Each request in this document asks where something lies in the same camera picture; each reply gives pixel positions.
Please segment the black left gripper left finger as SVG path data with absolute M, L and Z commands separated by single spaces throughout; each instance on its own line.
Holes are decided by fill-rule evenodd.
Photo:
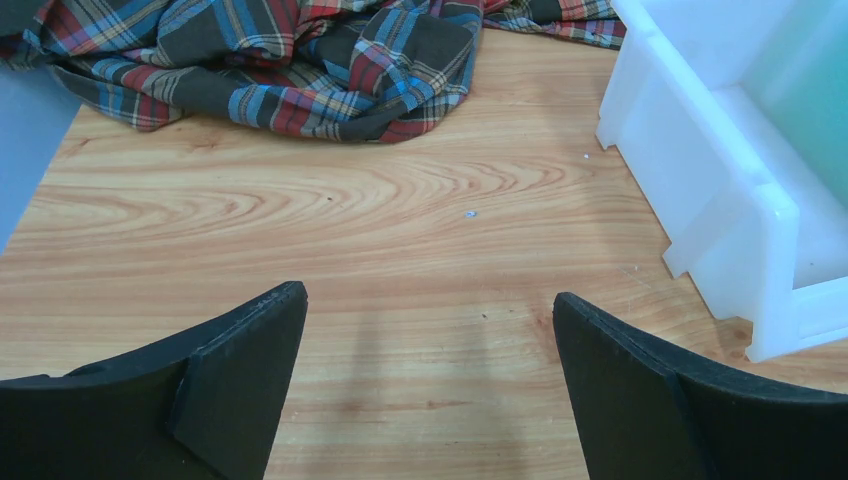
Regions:
M 64 376 L 1 384 L 5 479 L 261 479 L 308 296 L 280 284 Z

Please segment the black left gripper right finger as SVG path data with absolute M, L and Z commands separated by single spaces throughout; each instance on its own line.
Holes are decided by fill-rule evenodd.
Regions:
M 593 479 L 843 479 L 847 398 L 718 363 L 572 293 L 553 327 Z

